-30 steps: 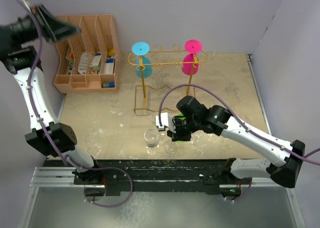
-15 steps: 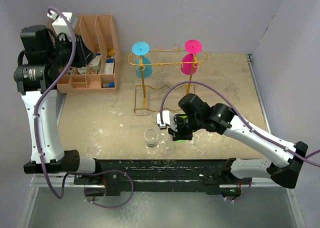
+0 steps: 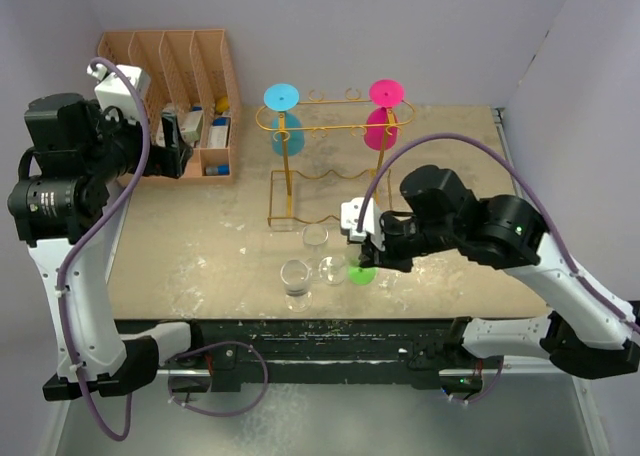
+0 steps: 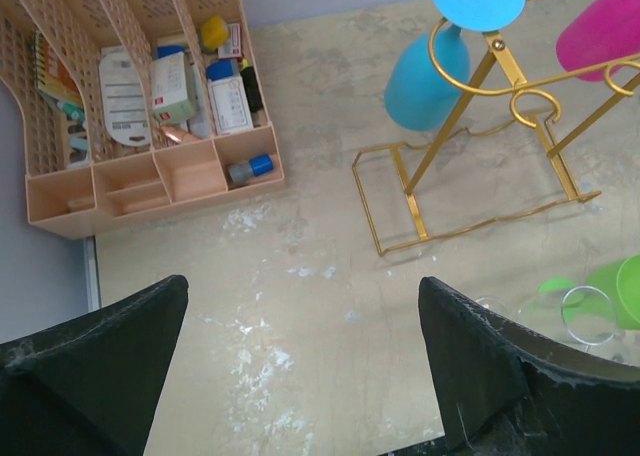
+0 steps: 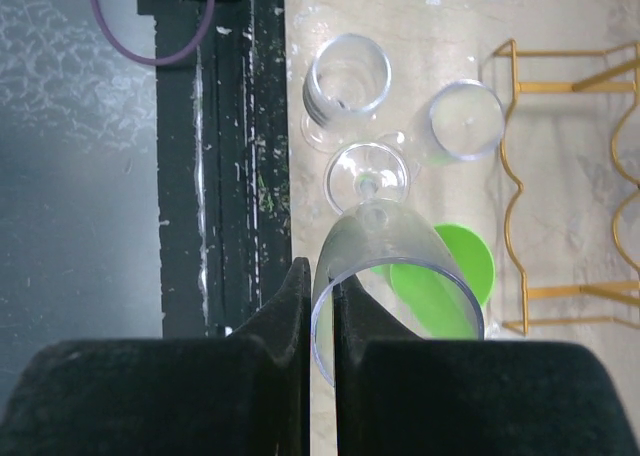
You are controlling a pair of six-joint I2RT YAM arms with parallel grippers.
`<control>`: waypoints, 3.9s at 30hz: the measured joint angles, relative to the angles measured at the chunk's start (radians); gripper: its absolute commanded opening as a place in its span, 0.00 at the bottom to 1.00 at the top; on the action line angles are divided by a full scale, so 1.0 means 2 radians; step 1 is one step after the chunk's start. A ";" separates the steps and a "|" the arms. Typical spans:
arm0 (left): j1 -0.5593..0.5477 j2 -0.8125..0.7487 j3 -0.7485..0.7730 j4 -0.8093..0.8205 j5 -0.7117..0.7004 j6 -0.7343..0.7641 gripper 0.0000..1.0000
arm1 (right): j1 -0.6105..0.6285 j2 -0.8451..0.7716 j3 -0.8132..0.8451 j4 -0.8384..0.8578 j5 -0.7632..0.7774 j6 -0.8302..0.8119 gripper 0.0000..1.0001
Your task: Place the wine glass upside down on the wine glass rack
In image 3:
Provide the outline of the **green plastic wine glass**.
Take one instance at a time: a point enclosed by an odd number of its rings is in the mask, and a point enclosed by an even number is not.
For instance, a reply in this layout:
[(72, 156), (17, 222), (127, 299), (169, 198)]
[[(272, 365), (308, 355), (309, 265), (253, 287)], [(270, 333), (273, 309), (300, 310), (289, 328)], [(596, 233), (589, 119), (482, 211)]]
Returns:
[(375, 267), (363, 268), (360, 266), (359, 256), (361, 247), (349, 245), (346, 250), (347, 277), (355, 285), (364, 286), (370, 284), (377, 276)]

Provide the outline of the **pink plastic wine glass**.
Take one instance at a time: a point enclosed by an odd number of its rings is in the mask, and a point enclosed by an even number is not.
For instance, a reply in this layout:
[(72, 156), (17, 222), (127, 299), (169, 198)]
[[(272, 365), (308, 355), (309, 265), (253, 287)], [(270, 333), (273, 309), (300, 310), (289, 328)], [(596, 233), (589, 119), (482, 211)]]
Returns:
[(395, 80), (381, 79), (374, 82), (369, 88), (369, 98), (376, 108), (367, 118), (364, 142), (373, 150), (380, 150), (383, 143), (385, 149), (390, 149), (396, 143), (398, 128), (392, 127), (387, 130), (388, 110), (392, 111), (402, 102), (404, 88)]

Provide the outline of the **blue plastic wine glass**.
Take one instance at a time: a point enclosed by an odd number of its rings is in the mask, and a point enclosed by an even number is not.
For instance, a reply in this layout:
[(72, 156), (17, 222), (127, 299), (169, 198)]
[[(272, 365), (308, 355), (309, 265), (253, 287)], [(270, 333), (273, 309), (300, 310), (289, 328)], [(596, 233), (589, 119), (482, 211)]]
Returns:
[(291, 113), (300, 101), (298, 90), (289, 83), (278, 83), (265, 91), (263, 100), (268, 109), (278, 113), (272, 122), (273, 151), (279, 156), (299, 154), (305, 146), (305, 136), (301, 122)]

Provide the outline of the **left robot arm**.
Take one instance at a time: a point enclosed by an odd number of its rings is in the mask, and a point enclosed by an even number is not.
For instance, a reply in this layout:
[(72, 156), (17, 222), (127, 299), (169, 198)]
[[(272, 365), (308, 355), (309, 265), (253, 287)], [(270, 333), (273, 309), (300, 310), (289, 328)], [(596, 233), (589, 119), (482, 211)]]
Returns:
[(125, 396), (150, 384), (174, 359), (202, 363), (206, 345), (193, 322), (163, 322), (121, 335), (106, 283), (106, 236), (98, 232), (57, 275), (109, 199), (108, 185), (135, 171), (147, 138), (121, 109), (61, 93), (30, 103), (24, 115), (33, 145), (21, 157), (7, 205), (17, 234), (41, 275), (57, 339), (57, 369), (44, 384), (48, 401), (74, 400), (83, 388)]

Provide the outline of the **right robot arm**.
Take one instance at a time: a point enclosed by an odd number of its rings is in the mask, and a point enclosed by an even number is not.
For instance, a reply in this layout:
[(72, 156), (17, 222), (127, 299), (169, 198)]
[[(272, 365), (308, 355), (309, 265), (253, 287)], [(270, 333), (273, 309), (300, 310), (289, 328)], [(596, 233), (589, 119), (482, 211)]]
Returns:
[(524, 356), (589, 380), (638, 371), (639, 346), (628, 326), (637, 322), (638, 307), (610, 291), (604, 297), (611, 308), (597, 302), (530, 203), (513, 195), (478, 199), (454, 171), (434, 165), (412, 171), (400, 192), (407, 212), (381, 211), (362, 197), (342, 204), (341, 232), (360, 246), (361, 267), (409, 273), (417, 257), (457, 250), (517, 279), (550, 309), (529, 319), (457, 319), (444, 345), (452, 365)]

